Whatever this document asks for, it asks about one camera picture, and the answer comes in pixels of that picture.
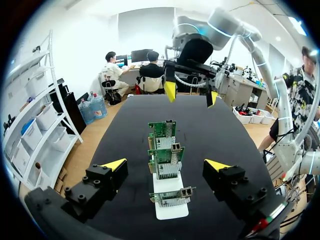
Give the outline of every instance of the shelf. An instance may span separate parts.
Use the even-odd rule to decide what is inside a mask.
[[[15,128],[17,127],[17,125],[19,124],[19,122],[22,120],[22,118],[24,117],[24,115],[26,115],[26,113],[32,109],[32,107],[39,102],[45,95],[47,95],[49,92],[51,92],[52,90],[55,89],[55,86],[50,86],[48,87],[46,90],[44,90],[42,93],[40,93],[33,101],[31,101],[19,114],[18,116],[16,116],[14,122],[12,123],[12,125],[6,130],[3,141],[2,141],[2,149],[6,148],[7,142],[11,136],[11,134],[13,133],[13,131],[15,130]]]
[[[58,116],[57,120],[52,124],[52,126],[49,128],[48,131],[41,131],[42,138],[41,138],[40,142],[38,143],[38,145],[36,146],[35,150],[30,154],[30,160],[29,160],[28,165],[26,166],[25,173],[23,175],[23,179],[25,181],[28,180],[31,168],[34,165],[34,162],[35,162],[35,160],[36,160],[41,148],[45,144],[45,142],[48,139],[48,137],[50,136],[50,134],[54,131],[56,126],[58,126],[58,124],[62,121],[62,119],[64,119],[65,116],[66,115],[64,113],[61,114],[60,116]]]
[[[60,170],[63,167],[72,147],[75,145],[78,139],[76,135],[69,134],[68,136],[71,139],[71,142],[68,148],[66,149],[66,151],[65,152],[61,152],[57,150],[49,151],[46,161],[45,163],[43,163],[43,169],[51,170],[50,172],[47,171],[48,172],[47,175],[51,179],[51,185],[50,185],[51,188],[55,187]]]
[[[18,66],[12,69],[5,78],[6,85],[12,83],[17,77],[28,69],[36,66],[41,59],[49,54],[49,50],[33,54],[30,58],[22,61]]]

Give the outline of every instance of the robotic arm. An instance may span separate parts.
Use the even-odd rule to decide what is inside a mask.
[[[279,98],[278,120],[279,133],[275,155],[267,163],[272,180],[275,180],[286,173],[285,181],[292,178],[294,174],[320,174],[320,152],[306,152],[303,156],[303,139],[310,128],[315,117],[317,104],[320,100],[319,87],[316,88],[315,99],[310,110],[309,118],[298,136],[294,139],[293,119],[287,86],[283,78],[274,80],[269,63],[265,60],[256,42],[262,39],[262,35],[255,27],[236,19],[228,12],[216,8],[210,15],[207,22],[190,19],[186,16],[178,16],[174,20],[172,35],[173,46],[166,46],[165,55],[168,59],[167,49],[175,50],[178,53],[176,61],[166,61],[164,89],[172,102],[176,98],[176,80],[191,87],[206,87],[206,98],[208,107],[215,104],[218,89],[227,66],[228,59],[221,71],[204,65],[211,56],[213,50],[223,49],[227,42],[233,38],[230,52],[235,40],[240,42],[249,50],[259,71],[266,83],[266,90],[269,98]],[[175,72],[185,74],[204,75],[204,83],[188,84],[182,81]]]

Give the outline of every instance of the black table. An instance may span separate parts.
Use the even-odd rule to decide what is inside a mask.
[[[177,122],[176,142],[185,146],[183,186],[196,187],[189,215],[158,220],[149,199],[153,180],[148,168],[150,122]],[[239,165],[246,176],[275,194],[269,173],[254,142],[227,105],[217,99],[207,108],[205,96],[130,97],[114,117],[99,143],[92,164],[126,158],[129,175],[113,201],[107,201],[87,224],[114,237],[139,240],[237,239],[244,227],[225,202],[218,202],[202,177],[204,159]]]

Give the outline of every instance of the computer monitor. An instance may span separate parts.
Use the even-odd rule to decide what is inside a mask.
[[[120,64],[120,65],[126,65],[128,66],[128,57],[127,55],[119,55],[119,56],[115,56],[115,63],[116,64]]]
[[[147,54],[149,52],[153,51],[153,49],[143,49],[143,50],[137,50],[131,52],[131,62],[143,62],[148,61]]]

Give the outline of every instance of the black shorts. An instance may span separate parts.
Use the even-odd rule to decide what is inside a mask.
[[[298,129],[295,124],[293,124],[293,129],[294,131]],[[276,142],[278,138],[278,134],[279,134],[279,120],[277,118],[270,128],[269,135]]]

